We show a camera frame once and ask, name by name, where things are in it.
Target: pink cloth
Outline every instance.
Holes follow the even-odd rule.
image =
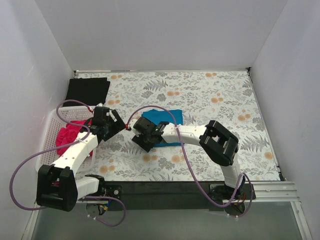
[[[85,121],[86,120],[71,121],[71,123],[84,124]],[[81,126],[74,126],[71,124],[67,124],[65,127],[62,127],[58,133],[58,136],[56,137],[55,145],[57,147],[60,147],[65,144],[73,143],[76,140],[81,128],[82,128]],[[67,151],[68,148],[69,148],[68,146],[60,148],[56,151],[56,153],[61,156],[62,154],[64,154]]]

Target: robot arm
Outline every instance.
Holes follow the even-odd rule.
[[[133,142],[147,152],[157,143],[180,142],[173,123],[160,122],[155,125],[147,118],[141,117],[138,120],[133,119],[129,127],[135,133]],[[237,156],[238,138],[214,120],[208,125],[179,125],[178,128],[183,142],[202,147],[210,159],[220,165],[225,185],[235,189],[241,174]]]
[[[43,165],[38,171],[36,202],[40,206],[71,211],[77,200],[87,195],[103,196],[106,192],[106,183],[102,176],[86,175],[75,180],[75,175],[89,155],[99,143],[107,141],[115,134],[125,129],[125,124],[117,111],[107,107],[96,107],[91,119],[90,134],[85,140],[70,146],[68,150],[51,165]],[[217,121],[210,121],[203,126],[178,126],[185,144],[202,147],[212,161],[221,166],[225,185],[233,190],[240,175],[237,159],[238,139]],[[160,122],[155,125],[148,119],[141,117],[132,120],[128,129],[135,136],[133,142],[149,152],[157,143],[179,142],[176,127],[169,122]],[[83,128],[77,139],[86,135]]]
[[[101,196],[105,193],[103,177],[86,175],[75,180],[75,176],[80,165],[102,140],[107,141],[125,129],[125,123],[117,111],[111,110],[111,113],[114,119],[108,107],[96,107],[91,125],[88,126],[89,136],[85,140],[80,140],[87,134],[85,128],[81,129],[76,139],[80,142],[70,146],[51,165],[40,167],[36,192],[38,205],[69,212],[78,199],[89,194],[97,193],[97,196]]]

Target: white wall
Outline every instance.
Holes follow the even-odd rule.
[[[36,0],[73,70],[244,69],[287,0]]]
[[[289,0],[252,67],[253,86],[284,176],[320,239],[320,1]]]
[[[14,169],[37,152],[45,116],[66,95],[72,71],[34,0],[0,7],[0,239],[21,239],[31,212],[9,195]],[[14,182],[18,200],[33,207],[35,161]]]

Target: floral mat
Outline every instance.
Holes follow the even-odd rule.
[[[116,109],[125,122],[134,110],[145,105],[181,109],[184,125],[219,121],[239,138],[241,171],[253,181],[280,180],[246,71],[79,73],[78,77],[107,77],[111,83],[105,105]],[[91,171],[78,176],[98,174],[106,181],[193,180],[181,147],[157,147],[146,153],[131,141],[132,137],[132,132],[122,131],[101,142]],[[185,148],[198,180],[224,180],[220,167],[201,147]]]

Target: blue cloth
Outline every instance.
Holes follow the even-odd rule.
[[[184,117],[182,115],[182,110],[169,110],[170,113],[173,114],[175,117],[177,124],[184,124]],[[153,122],[154,124],[158,125],[160,122],[169,122],[174,123],[172,116],[166,111],[158,111],[155,109],[145,111],[142,113],[142,117],[145,117],[149,121]],[[173,143],[158,143],[155,147],[167,147],[167,146],[180,146],[180,142],[173,142]]]

